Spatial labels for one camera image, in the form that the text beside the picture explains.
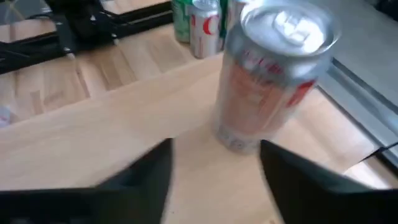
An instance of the wooden table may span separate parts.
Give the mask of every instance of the wooden table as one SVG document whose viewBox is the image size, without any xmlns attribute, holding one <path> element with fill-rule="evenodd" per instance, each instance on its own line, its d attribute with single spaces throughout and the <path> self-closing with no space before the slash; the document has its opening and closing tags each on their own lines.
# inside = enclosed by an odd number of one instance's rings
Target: wooden table
<svg viewBox="0 0 398 224">
<path fill-rule="evenodd" d="M 195 60 L 165 26 L 0 76 L 15 119 L 0 129 L 0 189 L 95 185 L 175 137 L 166 223 L 279 223 L 257 157 L 210 131 L 220 68 L 221 55 Z M 318 90 L 273 141 L 337 172 L 375 150 Z"/>
</svg>

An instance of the black metal frame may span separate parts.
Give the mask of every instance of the black metal frame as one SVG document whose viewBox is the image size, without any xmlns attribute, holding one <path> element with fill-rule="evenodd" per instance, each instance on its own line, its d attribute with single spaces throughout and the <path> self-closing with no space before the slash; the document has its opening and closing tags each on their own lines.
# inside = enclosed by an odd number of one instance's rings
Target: black metal frame
<svg viewBox="0 0 398 224">
<path fill-rule="evenodd" d="M 53 12 L 50 14 L 36 16 L 51 19 L 56 25 L 56 32 L 11 43 L 0 42 L 0 75 L 67 54 L 77 54 L 102 45 L 112 44 L 116 39 L 144 32 L 173 21 L 170 1 L 123 14 L 106 11 L 99 0 L 74 1 L 87 6 L 86 11 L 77 15 L 76 18 L 73 17 L 74 14 L 71 16 L 65 12 L 59 13 L 53 8 Z M 90 34 L 77 34 L 85 32 L 87 27 L 92 30 Z M 91 37 L 85 39 L 86 37 L 80 38 L 79 35 L 91 35 Z"/>
</svg>

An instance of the pull tab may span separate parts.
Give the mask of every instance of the pull tab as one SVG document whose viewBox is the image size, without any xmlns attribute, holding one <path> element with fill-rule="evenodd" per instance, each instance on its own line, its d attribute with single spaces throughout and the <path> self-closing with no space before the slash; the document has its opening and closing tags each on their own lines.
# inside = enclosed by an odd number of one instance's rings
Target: pull tab
<svg viewBox="0 0 398 224">
<path fill-rule="evenodd" d="M 289 43 L 302 46 L 317 25 L 301 14 L 282 11 L 274 20 L 274 28 Z"/>
</svg>

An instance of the floor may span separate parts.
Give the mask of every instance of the floor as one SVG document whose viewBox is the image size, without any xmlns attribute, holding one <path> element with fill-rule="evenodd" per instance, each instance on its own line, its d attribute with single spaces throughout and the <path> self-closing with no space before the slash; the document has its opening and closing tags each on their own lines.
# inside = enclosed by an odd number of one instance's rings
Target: floor
<svg viewBox="0 0 398 224">
<path fill-rule="evenodd" d="M 115 0 L 104 6 L 122 13 L 158 2 L 162 0 Z M 53 30 L 49 21 L 22 21 L 0 26 L 0 40 L 9 42 Z M 76 58 L 59 58 L 0 75 L 0 105 L 11 110 L 12 123 L 17 123 L 195 60 L 188 46 L 174 39 L 172 26 L 163 26 Z M 398 180 L 374 158 L 350 168 L 346 175 L 379 189 L 398 187 Z"/>
</svg>

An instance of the can lid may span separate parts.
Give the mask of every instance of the can lid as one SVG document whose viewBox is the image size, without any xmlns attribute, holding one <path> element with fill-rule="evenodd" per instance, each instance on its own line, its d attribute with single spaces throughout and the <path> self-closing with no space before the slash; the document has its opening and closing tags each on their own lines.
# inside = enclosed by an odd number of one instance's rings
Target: can lid
<svg viewBox="0 0 398 224">
<path fill-rule="evenodd" d="M 241 22 L 246 35 L 271 51 L 296 56 L 324 52 L 337 41 L 335 23 L 324 11 L 302 2 L 284 3 L 245 7 Z"/>
<path fill-rule="evenodd" d="M 218 0 L 193 0 L 192 4 L 203 11 L 209 11 L 218 9 L 219 1 Z"/>
</svg>

